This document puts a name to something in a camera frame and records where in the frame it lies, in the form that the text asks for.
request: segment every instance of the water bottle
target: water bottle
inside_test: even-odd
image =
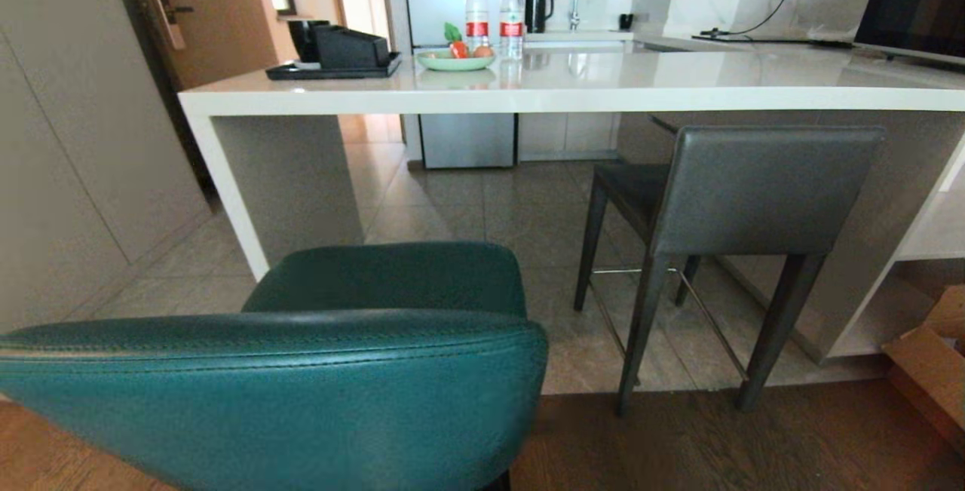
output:
[[[466,0],[465,35],[469,55],[480,45],[489,45],[489,0]]]
[[[523,58],[523,0],[500,0],[499,50],[503,58]]]

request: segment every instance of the chair backrest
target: chair backrest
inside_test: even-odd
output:
[[[241,313],[0,336],[0,391],[186,489],[475,489],[510,466],[546,361],[525,318]]]
[[[683,127],[654,253],[830,253],[882,127]]]

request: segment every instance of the cardboard box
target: cardboard box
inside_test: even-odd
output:
[[[895,367],[888,378],[965,457],[965,285],[945,289],[917,329],[886,345]]]

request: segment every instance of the red label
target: red label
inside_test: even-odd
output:
[[[488,21],[466,21],[467,37],[485,37],[489,34]]]
[[[506,21],[501,21],[499,24],[499,36],[500,37],[522,37],[523,24],[506,23]]]

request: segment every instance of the teal leather chair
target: teal leather chair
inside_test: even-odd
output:
[[[545,365],[516,258],[476,243],[300,251],[238,315],[0,336],[0,391],[183,489],[486,488]]]

